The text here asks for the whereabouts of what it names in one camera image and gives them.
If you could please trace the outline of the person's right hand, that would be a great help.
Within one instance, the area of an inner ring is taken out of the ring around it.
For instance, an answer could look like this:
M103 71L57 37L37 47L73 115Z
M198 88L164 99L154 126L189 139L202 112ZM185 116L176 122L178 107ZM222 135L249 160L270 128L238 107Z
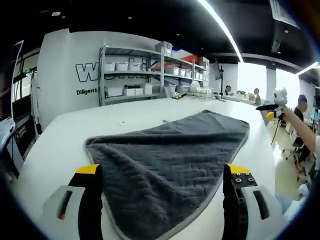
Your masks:
M295 119L295 114L286 106L282 109L283 119L287 122L292 122Z

